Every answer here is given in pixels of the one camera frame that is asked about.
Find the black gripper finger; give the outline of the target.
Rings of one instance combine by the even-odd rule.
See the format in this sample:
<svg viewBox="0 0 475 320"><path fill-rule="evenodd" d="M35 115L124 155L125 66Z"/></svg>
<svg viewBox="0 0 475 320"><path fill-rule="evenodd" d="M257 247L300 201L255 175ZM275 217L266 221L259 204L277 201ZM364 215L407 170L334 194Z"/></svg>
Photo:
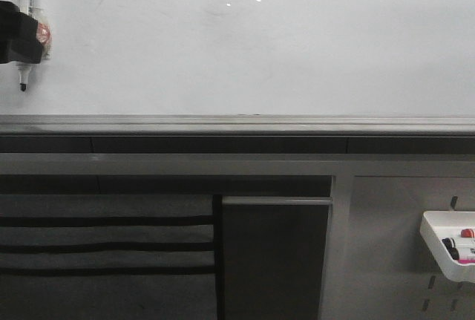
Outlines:
<svg viewBox="0 0 475 320"><path fill-rule="evenodd" d="M11 19L11 40L36 41L38 22L22 12L15 12Z"/></svg>
<svg viewBox="0 0 475 320"><path fill-rule="evenodd" d="M37 40L10 40L7 42L6 62L39 64L43 53L44 46Z"/></svg>

